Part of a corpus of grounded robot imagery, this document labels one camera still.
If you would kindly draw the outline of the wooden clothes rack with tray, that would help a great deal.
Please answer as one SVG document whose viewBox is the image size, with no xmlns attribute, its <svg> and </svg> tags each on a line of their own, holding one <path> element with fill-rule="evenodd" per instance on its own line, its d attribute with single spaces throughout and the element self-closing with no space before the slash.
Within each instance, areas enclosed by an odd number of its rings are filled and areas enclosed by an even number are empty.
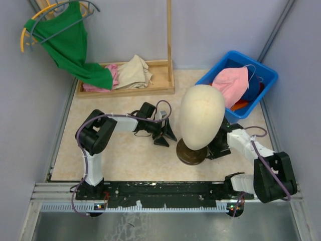
<svg viewBox="0 0 321 241">
<path fill-rule="evenodd" d="M 46 1 L 34 1 L 36 5 L 42 10 L 47 7 Z M 149 71 L 152 74 L 151 82 L 147 88 L 144 89 L 117 89 L 108 93 L 99 92 L 85 92 L 82 84 L 78 80 L 75 91 L 79 98 L 103 98 L 103 97 L 127 97 L 127 96 L 151 96 L 162 94 L 175 93 L 175 80 L 173 73 L 172 60 L 172 1 L 167 0 L 167 60 L 148 60 Z"/>
</svg>

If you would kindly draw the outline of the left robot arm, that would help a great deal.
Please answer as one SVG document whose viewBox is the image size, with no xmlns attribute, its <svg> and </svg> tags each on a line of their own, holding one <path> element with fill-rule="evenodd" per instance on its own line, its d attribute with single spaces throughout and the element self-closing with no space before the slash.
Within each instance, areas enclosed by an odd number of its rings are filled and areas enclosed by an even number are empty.
<svg viewBox="0 0 321 241">
<path fill-rule="evenodd" d="M 166 139 L 177 141 L 170 126 L 169 113 L 159 110 L 157 105 L 144 102 L 140 109 L 127 114 L 106 114 L 98 109 L 92 111 L 75 134 L 75 139 L 83 153 L 84 176 L 81 183 L 88 184 L 86 192 L 93 199 L 104 194 L 101 170 L 101 153 L 107 147 L 114 132 L 138 133 L 145 131 L 151 135 L 153 143 L 169 147 Z"/>
</svg>

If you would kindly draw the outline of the blue plastic bin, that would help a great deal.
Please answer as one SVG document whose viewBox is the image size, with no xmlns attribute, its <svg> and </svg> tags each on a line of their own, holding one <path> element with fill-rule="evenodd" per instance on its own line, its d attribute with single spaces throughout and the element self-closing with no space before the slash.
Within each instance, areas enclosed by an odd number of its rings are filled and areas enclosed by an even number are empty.
<svg viewBox="0 0 321 241">
<path fill-rule="evenodd" d="M 223 69 L 244 66 L 248 68 L 249 80 L 251 80 L 254 74 L 256 74 L 259 78 L 259 81 L 264 83 L 265 88 L 260 95 L 258 95 L 253 101 L 250 101 L 244 108 L 236 111 L 226 109 L 225 117 L 230 123 L 236 123 L 239 120 L 245 119 L 250 115 L 250 113 L 254 110 L 256 105 L 260 102 L 260 100 L 264 97 L 268 90 L 277 81 L 277 72 L 238 51 L 229 51 L 221 58 L 221 60 L 219 60 L 214 65 L 214 67 L 212 67 L 199 81 L 196 82 L 197 85 L 210 85 L 212 84 L 217 74 Z"/>
</svg>

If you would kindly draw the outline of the blue hat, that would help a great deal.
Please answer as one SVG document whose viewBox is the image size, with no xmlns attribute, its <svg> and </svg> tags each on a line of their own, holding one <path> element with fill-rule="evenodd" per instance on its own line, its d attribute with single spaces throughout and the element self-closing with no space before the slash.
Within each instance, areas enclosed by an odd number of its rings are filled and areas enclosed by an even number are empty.
<svg viewBox="0 0 321 241">
<path fill-rule="evenodd" d="M 249 81 L 248 89 L 242 95 L 241 99 L 246 101 L 253 101 L 260 92 L 260 81 L 256 74 Z"/>
</svg>

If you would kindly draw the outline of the cream mannequin head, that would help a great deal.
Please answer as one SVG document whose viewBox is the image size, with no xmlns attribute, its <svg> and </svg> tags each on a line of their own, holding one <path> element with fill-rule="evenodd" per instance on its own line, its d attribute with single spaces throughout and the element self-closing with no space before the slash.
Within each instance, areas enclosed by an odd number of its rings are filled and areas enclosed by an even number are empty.
<svg viewBox="0 0 321 241">
<path fill-rule="evenodd" d="M 215 138 L 225 115 L 225 100 L 210 85 L 194 85 L 184 94 L 179 115 L 181 139 L 176 153 L 181 162 L 198 165 L 206 159 L 207 145 Z"/>
</svg>

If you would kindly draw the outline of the pink hat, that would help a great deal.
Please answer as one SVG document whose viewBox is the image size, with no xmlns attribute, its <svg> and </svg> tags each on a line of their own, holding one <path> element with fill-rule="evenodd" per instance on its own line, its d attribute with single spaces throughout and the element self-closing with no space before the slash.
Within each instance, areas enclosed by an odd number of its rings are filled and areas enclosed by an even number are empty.
<svg viewBox="0 0 321 241">
<path fill-rule="evenodd" d="M 222 93 L 225 107 L 231 108 L 249 87 L 248 69 L 246 67 L 225 68 L 214 78 L 212 86 Z"/>
</svg>

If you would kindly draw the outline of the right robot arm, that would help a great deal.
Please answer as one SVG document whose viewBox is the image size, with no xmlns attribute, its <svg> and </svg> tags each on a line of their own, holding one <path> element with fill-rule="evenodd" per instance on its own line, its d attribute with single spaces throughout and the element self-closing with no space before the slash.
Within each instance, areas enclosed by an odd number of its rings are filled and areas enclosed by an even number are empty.
<svg viewBox="0 0 321 241">
<path fill-rule="evenodd" d="M 207 145 L 208 159 L 213 160 L 237 150 L 253 164 L 253 174 L 237 172 L 226 176 L 224 193 L 234 199 L 241 193 L 253 194 L 262 203 L 275 200 L 290 201 L 297 193 L 297 183 L 286 152 L 275 152 L 261 145 L 257 135 L 249 135 L 247 128 L 223 121 L 215 138 Z"/>
</svg>

